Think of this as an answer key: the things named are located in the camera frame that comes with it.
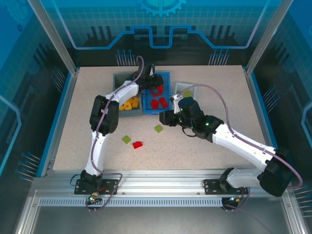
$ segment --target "metal post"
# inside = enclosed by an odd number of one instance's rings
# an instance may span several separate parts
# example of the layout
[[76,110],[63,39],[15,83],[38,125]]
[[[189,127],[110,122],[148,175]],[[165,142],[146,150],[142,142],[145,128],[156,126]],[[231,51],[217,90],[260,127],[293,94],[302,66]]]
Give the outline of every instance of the metal post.
[[31,8],[33,9],[34,13],[36,14],[38,20],[40,21],[41,25],[43,26],[45,32],[47,33],[49,39],[53,43],[54,47],[56,48],[59,56],[63,60],[65,66],[67,67],[68,71],[72,74],[76,74],[76,66],[70,57],[62,39],[60,38],[55,26],[53,25],[48,13],[46,12],[45,8],[43,7],[40,0],[28,0]]
[[265,49],[270,43],[273,35],[275,34],[277,28],[279,27],[281,21],[283,20],[292,2],[293,0],[282,0],[280,5],[277,7],[274,15],[272,16],[272,19],[270,20],[267,29],[265,30],[262,38],[260,39],[259,44],[254,50],[253,55],[251,56],[246,66],[246,72],[248,75],[253,72],[255,66],[259,62],[262,54],[264,53]]

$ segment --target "transparent acrylic wall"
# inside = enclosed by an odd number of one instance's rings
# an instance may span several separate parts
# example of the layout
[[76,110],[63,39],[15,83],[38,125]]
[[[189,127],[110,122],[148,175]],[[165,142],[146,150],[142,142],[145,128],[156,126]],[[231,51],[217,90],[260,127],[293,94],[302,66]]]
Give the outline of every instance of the transparent acrylic wall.
[[42,1],[77,66],[246,65],[279,2]]
[[278,147],[290,149],[312,227],[312,2],[294,0],[254,70]]
[[38,165],[21,153],[40,161],[68,71],[27,1],[0,1],[0,22],[0,233],[8,234]]

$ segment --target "yellow toy piece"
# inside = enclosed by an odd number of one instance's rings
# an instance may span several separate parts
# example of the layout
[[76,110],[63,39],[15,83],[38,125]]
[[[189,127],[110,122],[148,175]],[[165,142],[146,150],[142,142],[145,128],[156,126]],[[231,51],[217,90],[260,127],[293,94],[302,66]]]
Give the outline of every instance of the yellow toy piece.
[[135,97],[135,99],[133,100],[133,103],[132,103],[132,107],[135,107],[137,108],[138,107],[138,103],[139,103],[140,99]]
[[130,98],[130,99],[128,100],[128,102],[130,102],[130,104],[132,104],[132,103],[133,103],[133,99]]
[[125,102],[123,105],[124,105],[124,109],[127,111],[132,109],[131,103],[128,101]]

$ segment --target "mounting plate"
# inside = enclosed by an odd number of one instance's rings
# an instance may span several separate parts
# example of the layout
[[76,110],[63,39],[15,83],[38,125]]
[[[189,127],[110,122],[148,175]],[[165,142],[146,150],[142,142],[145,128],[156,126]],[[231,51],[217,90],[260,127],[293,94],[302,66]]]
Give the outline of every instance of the mounting plate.
[[[99,192],[100,195],[110,195],[114,190],[115,185],[117,184],[117,179],[103,179],[101,187],[105,187],[104,190]],[[90,184],[85,183],[82,179],[78,179],[76,181],[75,191],[74,194],[77,195],[90,195],[96,192],[96,189],[91,186]]]
[[[221,189],[218,179],[205,179],[203,181],[203,187],[205,189],[205,195],[241,195],[242,191],[240,188],[230,188],[229,192],[226,193]],[[248,194],[248,189],[244,188],[244,195]]]

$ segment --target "plastic bin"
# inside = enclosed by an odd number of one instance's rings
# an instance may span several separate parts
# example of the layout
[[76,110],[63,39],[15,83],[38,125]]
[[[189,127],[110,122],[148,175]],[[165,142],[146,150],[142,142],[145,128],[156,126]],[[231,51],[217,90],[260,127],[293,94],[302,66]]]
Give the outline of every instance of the plastic bin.
[[[189,83],[182,83],[182,82],[177,82],[175,84],[175,93],[174,94],[177,94],[177,93],[181,93],[183,90],[185,90],[187,87],[190,87],[194,84],[189,84]],[[194,87],[190,90],[191,93],[191,97],[196,100],[196,92],[197,92],[197,87]]]
[[[113,91],[119,88],[132,73],[118,73],[114,74],[113,76]],[[119,117],[135,117],[135,116],[142,116],[143,115],[143,108],[142,108],[142,99],[141,95],[137,95],[140,99],[139,106],[136,109],[128,110],[128,111],[119,111]]]
[[[143,99],[143,111],[145,115],[158,115],[160,112],[171,110],[172,104],[170,102],[170,96],[171,96],[171,86],[170,86],[170,73],[169,72],[156,72],[156,74],[160,75],[164,79],[164,91],[163,94],[158,97],[152,97],[151,91],[144,90],[144,96]],[[167,108],[163,108],[161,104],[159,103],[158,109],[153,110],[151,106],[152,100],[159,101],[161,98],[165,98],[165,100],[168,103]]]

